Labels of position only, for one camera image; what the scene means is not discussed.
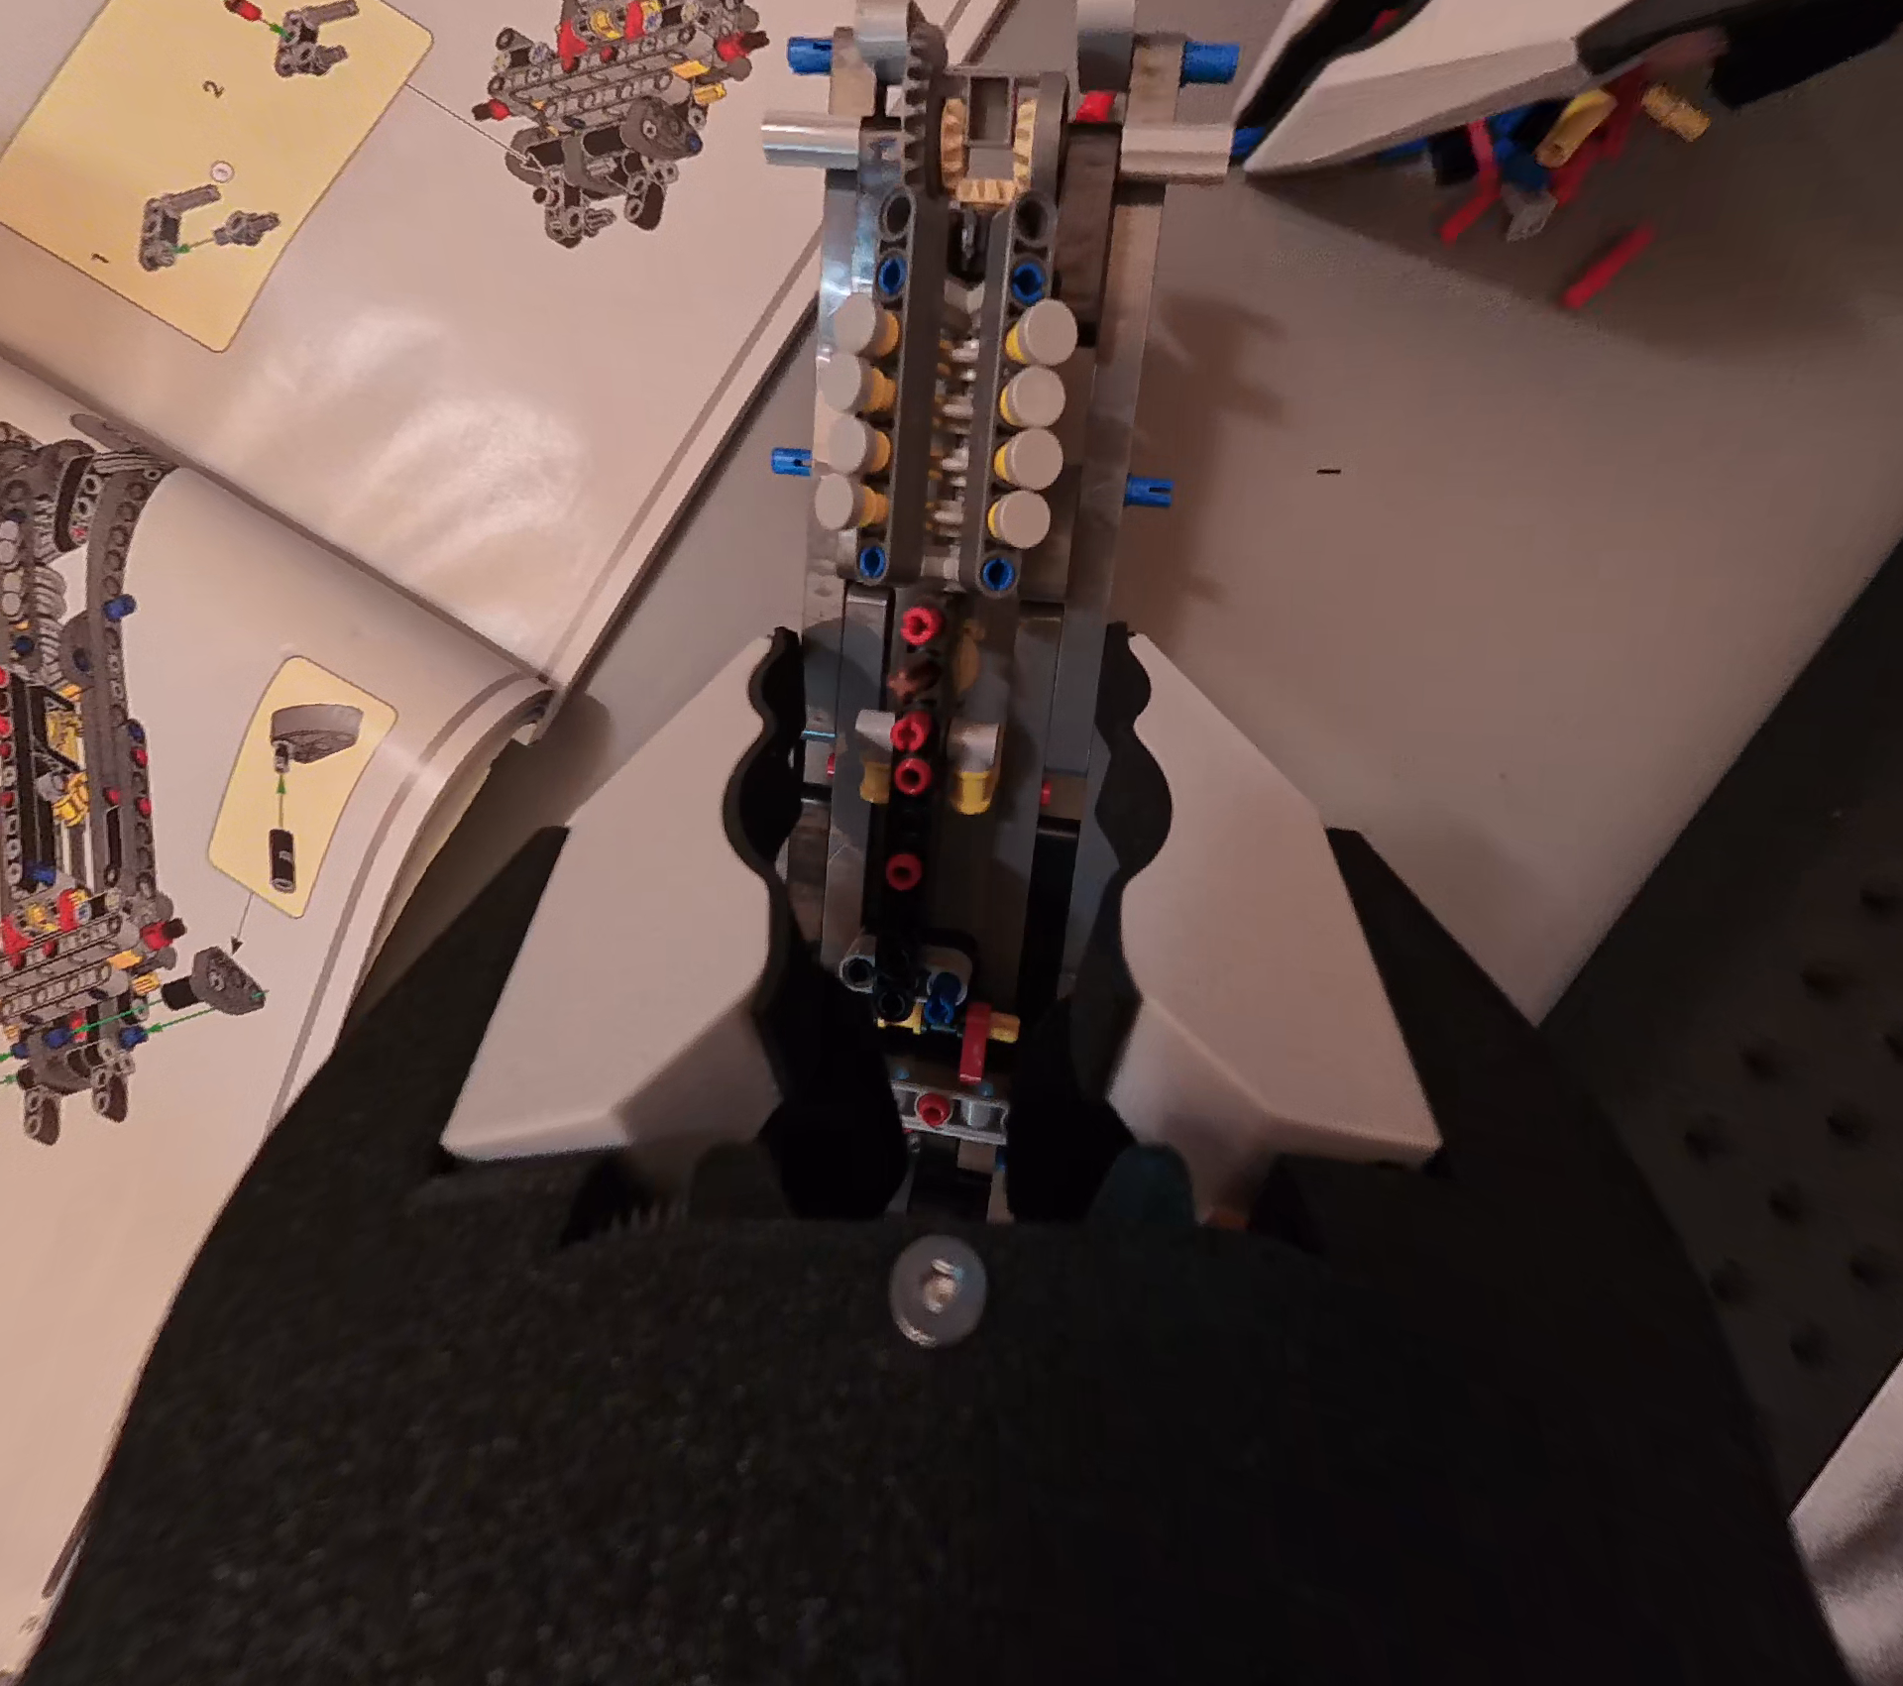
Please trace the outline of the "black perforated pad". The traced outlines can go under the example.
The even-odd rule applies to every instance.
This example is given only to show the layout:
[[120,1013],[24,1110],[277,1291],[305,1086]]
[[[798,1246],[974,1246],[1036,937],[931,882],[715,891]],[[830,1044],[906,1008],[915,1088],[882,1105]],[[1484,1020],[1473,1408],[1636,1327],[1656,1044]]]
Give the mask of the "black perforated pad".
[[1899,558],[1842,613],[1546,1032],[1687,1250],[1794,1508],[1897,1413]]

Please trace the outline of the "lego instruction booklet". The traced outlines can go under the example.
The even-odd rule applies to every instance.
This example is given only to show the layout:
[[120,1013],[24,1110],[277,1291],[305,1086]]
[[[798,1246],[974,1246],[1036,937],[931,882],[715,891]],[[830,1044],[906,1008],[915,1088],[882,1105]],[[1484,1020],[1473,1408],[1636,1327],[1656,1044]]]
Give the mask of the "lego instruction booklet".
[[852,5],[5,0],[5,1680],[388,912],[809,307],[758,132]]

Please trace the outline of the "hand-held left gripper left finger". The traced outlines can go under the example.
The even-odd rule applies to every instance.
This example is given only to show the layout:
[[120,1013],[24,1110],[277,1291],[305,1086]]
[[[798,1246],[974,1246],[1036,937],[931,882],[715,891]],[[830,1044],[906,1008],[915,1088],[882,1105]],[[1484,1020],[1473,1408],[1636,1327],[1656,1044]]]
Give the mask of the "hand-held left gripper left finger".
[[607,1153],[659,1197],[741,1170],[796,1217],[887,1213],[878,1030],[778,863],[801,730],[798,635],[778,629],[578,806],[448,1117],[456,1158]]

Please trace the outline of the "lego chassis assembly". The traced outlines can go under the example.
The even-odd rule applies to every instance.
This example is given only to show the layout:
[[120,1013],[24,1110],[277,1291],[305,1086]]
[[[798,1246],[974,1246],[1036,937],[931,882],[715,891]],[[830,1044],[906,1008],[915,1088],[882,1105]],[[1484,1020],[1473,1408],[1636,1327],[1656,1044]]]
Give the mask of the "lego chassis assembly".
[[1076,983],[1117,534],[1170,188],[1230,170],[1178,119],[1239,53],[1077,0],[1054,72],[957,62],[912,0],[793,36],[822,111],[760,126],[822,172],[792,916],[878,1041],[896,1207],[1005,1217],[1025,1027]]

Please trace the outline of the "pile of small lego pins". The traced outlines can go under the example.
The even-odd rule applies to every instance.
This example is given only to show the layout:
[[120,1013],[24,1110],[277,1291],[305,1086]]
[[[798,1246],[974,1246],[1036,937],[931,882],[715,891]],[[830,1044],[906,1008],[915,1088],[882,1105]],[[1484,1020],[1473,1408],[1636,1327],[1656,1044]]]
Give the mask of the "pile of small lego pins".
[[[1489,231],[1503,250],[1520,254],[1503,260],[1503,287],[1565,316],[1599,307],[1651,255],[1660,229],[1636,210],[1584,222],[1579,202],[1636,136],[1699,140],[1709,111],[1689,84],[1715,69],[1728,39],[1725,24],[1674,32],[1608,74],[1582,76],[1558,100],[1513,103],[1427,140],[1434,178],[1463,181],[1460,200],[1434,222],[1440,250]],[[1522,255],[1532,246],[1554,250],[1532,263]]]

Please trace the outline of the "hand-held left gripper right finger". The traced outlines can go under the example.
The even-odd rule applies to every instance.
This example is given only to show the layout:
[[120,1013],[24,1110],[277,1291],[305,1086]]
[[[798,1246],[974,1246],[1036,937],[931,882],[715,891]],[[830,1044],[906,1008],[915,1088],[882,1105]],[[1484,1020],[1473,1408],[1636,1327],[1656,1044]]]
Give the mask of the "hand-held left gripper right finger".
[[1144,635],[1060,672],[1072,840],[1036,839],[1036,1220],[1117,1162],[1168,1220],[1239,1220],[1279,1158],[1394,1160],[1440,1126],[1308,798]]

